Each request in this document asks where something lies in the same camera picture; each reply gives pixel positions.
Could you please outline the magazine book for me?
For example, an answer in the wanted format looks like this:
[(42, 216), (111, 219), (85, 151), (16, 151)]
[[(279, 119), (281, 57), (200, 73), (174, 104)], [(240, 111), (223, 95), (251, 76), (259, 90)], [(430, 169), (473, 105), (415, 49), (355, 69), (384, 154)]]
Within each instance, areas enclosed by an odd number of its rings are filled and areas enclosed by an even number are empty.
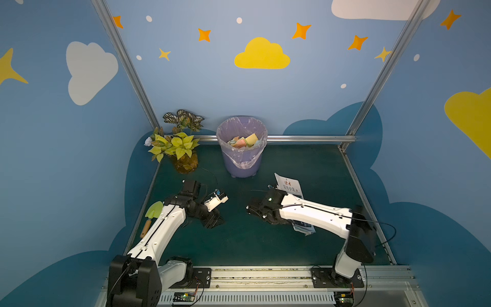
[[(274, 176), (277, 182), (277, 189), (286, 191), (287, 193), (293, 194), (294, 196), (303, 199), (303, 192), (298, 180), (289, 179), (287, 177), (278, 175), (277, 173), (275, 173)], [(292, 226), (295, 231), (300, 232), (305, 236), (312, 235), (316, 232), (313, 225), (304, 222), (293, 220)]]

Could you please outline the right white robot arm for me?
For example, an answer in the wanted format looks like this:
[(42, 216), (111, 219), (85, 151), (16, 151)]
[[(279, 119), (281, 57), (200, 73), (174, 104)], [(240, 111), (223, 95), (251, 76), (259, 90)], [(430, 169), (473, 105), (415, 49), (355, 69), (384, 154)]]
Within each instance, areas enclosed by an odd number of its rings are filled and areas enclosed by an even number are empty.
[(361, 265), (373, 262), (376, 231), (372, 221), (354, 209), (330, 207), (280, 189), (270, 189), (262, 199), (253, 198), (246, 210), (271, 225), (297, 221), (344, 239), (345, 243), (332, 266), (332, 281), (351, 279)]

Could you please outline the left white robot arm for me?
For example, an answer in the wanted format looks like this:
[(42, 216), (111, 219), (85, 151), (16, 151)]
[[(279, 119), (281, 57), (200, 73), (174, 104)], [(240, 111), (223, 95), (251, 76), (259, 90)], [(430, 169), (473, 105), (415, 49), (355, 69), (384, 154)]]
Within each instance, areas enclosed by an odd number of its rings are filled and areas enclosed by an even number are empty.
[(210, 286), (211, 270), (196, 269), (189, 258), (171, 257), (159, 261), (172, 236), (188, 217), (196, 218), (211, 229), (224, 223), (218, 206), (228, 201), (216, 189), (207, 200), (198, 201), (201, 184), (185, 180), (182, 190), (159, 206), (158, 216), (145, 226), (146, 234), (126, 255), (117, 255), (109, 266), (106, 306), (157, 306), (167, 289), (194, 289), (179, 292), (174, 303), (196, 304)]

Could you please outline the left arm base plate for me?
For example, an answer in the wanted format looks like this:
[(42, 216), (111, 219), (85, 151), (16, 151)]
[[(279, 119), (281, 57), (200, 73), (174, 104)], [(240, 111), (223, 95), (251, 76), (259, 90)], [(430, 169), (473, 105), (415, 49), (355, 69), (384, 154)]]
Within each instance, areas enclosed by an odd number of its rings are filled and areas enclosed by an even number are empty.
[(209, 289), (212, 277), (212, 269), (209, 267), (194, 267), (193, 273), (186, 275), (183, 281), (170, 286), (171, 289), (194, 289), (199, 285), (200, 289)]

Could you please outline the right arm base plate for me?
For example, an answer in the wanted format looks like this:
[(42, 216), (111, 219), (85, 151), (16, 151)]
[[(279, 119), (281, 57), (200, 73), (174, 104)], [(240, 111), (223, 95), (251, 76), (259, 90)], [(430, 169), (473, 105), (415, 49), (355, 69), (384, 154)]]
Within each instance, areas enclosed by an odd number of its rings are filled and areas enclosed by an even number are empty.
[(316, 289), (320, 288), (340, 288), (340, 289), (355, 289), (364, 288), (363, 274), (359, 269), (355, 270), (355, 274), (351, 278), (346, 278), (338, 275), (331, 267), (313, 266), (310, 269), (313, 286)]

